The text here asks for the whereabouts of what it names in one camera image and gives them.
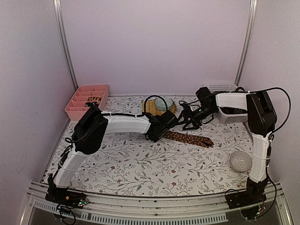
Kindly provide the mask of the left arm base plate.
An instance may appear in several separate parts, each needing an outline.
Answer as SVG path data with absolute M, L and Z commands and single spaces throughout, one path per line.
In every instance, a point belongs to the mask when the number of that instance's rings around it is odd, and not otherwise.
M 47 193 L 45 199 L 49 202 L 68 206 L 71 209 L 82 209 L 90 202 L 84 193 L 77 193 L 72 191 Z

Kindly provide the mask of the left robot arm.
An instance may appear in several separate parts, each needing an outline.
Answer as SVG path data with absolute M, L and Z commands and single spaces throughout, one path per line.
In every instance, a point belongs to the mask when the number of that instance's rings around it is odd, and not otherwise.
M 47 179 L 48 194 L 59 203 L 66 203 L 70 199 L 68 186 L 71 178 L 85 158 L 100 149 L 105 135 L 140 133 L 148 140 L 157 142 L 177 122 L 177 117 L 170 110 L 166 110 L 162 115 L 153 115 L 150 112 L 102 112 L 97 106 L 90 107 L 76 124 L 72 136 L 65 139 L 68 146 L 60 156 L 58 169 Z

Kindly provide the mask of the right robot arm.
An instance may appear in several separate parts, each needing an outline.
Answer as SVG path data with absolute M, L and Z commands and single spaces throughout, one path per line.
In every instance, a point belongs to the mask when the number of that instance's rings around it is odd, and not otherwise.
M 253 162 L 251 172 L 247 179 L 247 188 L 243 192 L 227 195 L 229 203 L 253 204 L 266 200 L 264 189 L 270 181 L 268 165 L 271 157 L 271 142 L 274 133 L 277 115 L 267 90 L 211 93 L 207 87 L 201 87 L 196 96 L 201 106 L 192 111 L 190 103 L 180 101 L 184 108 L 181 117 L 188 126 L 193 124 L 198 128 L 202 120 L 215 113 L 218 108 L 242 109 L 247 112 L 248 127 L 253 138 Z

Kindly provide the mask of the brown floral tie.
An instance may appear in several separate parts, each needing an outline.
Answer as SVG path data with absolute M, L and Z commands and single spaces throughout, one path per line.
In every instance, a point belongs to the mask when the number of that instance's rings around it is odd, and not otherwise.
M 196 136 L 196 135 L 183 134 L 179 132 L 167 131 L 164 133 L 163 137 L 169 140 L 178 141 L 181 143 L 187 143 L 191 145 L 197 145 L 204 148 L 210 148 L 214 146 L 214 143 L 210 138 L 203 137 L 203 136 Z

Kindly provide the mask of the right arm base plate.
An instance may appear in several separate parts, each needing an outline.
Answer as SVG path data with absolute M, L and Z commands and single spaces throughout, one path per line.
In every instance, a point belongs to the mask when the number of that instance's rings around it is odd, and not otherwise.
M 229 209 L 236 209 L 249 206 L 256 203 L 262 203 L 267 200 L 265 193 L 259 195 L 250 195 L 246 190 L 229 189 L 225 192 L 225 199 Z

